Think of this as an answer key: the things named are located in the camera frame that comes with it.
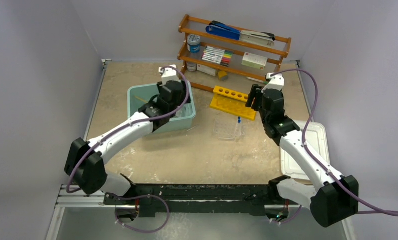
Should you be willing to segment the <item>amber rubber tubing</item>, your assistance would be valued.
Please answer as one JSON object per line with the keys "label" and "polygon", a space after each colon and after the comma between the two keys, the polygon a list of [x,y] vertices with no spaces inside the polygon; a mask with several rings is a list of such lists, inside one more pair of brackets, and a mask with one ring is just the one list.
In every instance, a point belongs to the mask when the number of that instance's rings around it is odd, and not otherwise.
{"label": "amber rubber tubing", "polygon": [[145,99],[143,99],[143,98],[141,98],[139,96],[136,96],[136,95],[134,96],[134,98],[137,99],[138,101],[141,101],[144,104],[147,104],[149,102],[148,100],[145,100]]}

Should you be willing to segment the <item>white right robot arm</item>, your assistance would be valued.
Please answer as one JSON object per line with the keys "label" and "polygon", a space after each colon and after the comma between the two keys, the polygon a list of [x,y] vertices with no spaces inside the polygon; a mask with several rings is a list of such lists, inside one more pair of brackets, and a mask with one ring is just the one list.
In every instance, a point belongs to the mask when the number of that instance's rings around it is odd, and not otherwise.
{"label": "white right robot arm", "polygon": [[282,91],[253,84],[246,107],[259,112],[266,135],[287,152],[311,181],[304,185],[288,176],[272,181],[267,196],[275,204],[293,201],[310,210],[316,222],[327,228],[358,213],[359,183],[344,176],[328,163],[303,138],[304,130],[285,114]]}

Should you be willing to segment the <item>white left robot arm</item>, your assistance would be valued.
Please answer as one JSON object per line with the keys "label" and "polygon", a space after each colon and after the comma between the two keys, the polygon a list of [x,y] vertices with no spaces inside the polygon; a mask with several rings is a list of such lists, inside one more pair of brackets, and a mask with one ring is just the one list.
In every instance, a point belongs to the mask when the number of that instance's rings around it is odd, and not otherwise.
{"label": "white left robot arm", "polygon": [[133,203],[136,191],[133,183],[123,174],[108,173],[106,163],[133,142],[150,135],[176,116],[191,103],[191,84],[188,81],[169,80],[156,84],[158,93],[141,106],[128,120],[112,130],[90,140],[77,138],[69,148],[64,172],[69,183],[68,193],[83,191],[87,195],[98,191],[116,195],[125,205]]}

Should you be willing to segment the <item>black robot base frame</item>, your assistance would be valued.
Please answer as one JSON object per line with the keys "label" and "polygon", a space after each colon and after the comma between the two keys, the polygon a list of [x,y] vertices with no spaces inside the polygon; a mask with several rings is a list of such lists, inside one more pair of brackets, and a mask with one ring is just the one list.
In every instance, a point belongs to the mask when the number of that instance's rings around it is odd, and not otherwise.
{"label": "black robot base frame", "polygon": [[146,184],[138,183],[126,195],[106,193],[105,205],[138,205],[141,218],[157,213],[248,214],[273,217],[283,211],[286,200],[277,193],[283,175],[268,184]]}

